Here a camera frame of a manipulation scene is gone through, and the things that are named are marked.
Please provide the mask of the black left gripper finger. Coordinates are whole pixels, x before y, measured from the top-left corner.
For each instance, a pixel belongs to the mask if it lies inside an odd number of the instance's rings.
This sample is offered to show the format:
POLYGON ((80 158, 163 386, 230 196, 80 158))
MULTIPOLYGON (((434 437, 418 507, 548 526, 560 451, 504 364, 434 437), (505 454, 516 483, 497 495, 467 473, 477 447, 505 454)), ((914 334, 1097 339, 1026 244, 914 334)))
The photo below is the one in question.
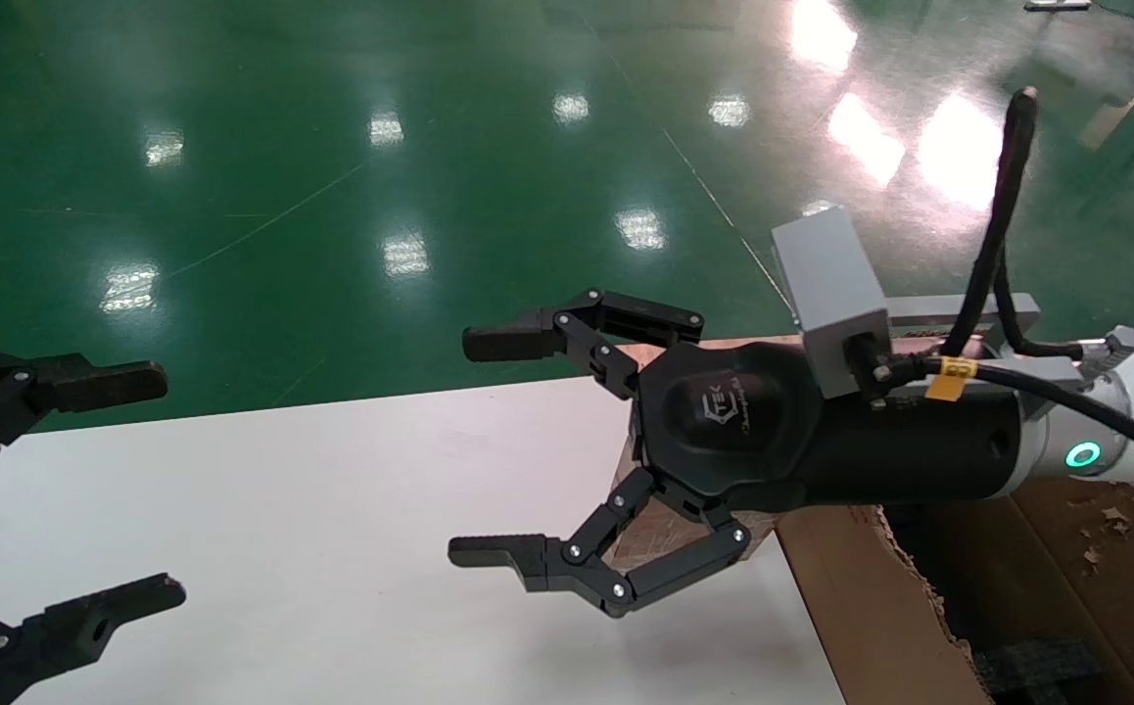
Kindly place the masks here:
POLYGON ((0 704, 96 664, 116 629, 179 608, 186 597, 183 584, 158 574, 44 608, 17 626, 0 621, 0 704))
POLYGON ((93 365, 79 353, 20 358, 0 353, 0 450, 52 411, 92 411, 163 398, 166 372, 155 362, 93 365))

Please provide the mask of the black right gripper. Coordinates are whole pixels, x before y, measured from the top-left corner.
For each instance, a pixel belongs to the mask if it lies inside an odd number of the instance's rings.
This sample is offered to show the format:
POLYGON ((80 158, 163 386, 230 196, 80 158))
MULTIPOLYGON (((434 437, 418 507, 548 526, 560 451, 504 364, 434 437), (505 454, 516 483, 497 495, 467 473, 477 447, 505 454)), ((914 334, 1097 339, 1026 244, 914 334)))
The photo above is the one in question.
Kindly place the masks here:
POLYGON ((454 537, 449 561, 508 567, 528 593, 573 592, 621 619, 741 561, 752 533, 728 509, 978 500, 1000 495, 1017 477, 1022 416, 1012 393, 946 402, 915 390, 886 397, 882 407, 864 392, 830 399, 799 345, 689 345, 704 324, 697 311, 589 289, 562 305, 523 311, 509 324, 465 328, 468 360, 562 355, 617 399, 634 399, 644 467, 631 470, 570 540, 454 537), (638 371, 611 338, 666 350, 638 371), (615 570, 604 554, 652 500, 680 509, 705 536, 615 570))

